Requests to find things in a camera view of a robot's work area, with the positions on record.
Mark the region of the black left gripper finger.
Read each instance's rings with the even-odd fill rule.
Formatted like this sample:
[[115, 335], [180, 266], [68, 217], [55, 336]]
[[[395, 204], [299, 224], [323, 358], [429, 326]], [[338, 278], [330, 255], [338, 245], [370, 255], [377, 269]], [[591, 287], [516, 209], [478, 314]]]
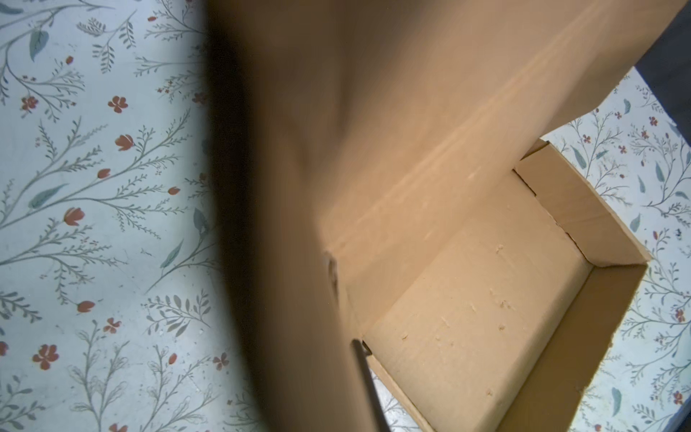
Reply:
[[363, 385], [365, 386], [367, 401], [369, 402], [372, 416], [374, 417], [376, 430], [378, 432], [390, 432], [389, 425], [386, 421], [383, 410], [381, 409], [381, 403], [374, 386], [374, 380], [372, 379], [370, 368], [367, 364], [365, 347], [363, 346], [362, 341], [359, 339], [353, 339], [352, 349], [354, 351], [354, 356], [356, 357], [358, 370], [362, 376]]

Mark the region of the brown cardboard box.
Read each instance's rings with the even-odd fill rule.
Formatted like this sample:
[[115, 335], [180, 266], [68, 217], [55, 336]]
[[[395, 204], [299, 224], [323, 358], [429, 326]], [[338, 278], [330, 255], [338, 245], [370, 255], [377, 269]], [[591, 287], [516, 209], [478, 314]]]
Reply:
[[650, 254], [543, 135], [680, 1], [210, 1], [221, 269], [269, 431], [566, 431]]

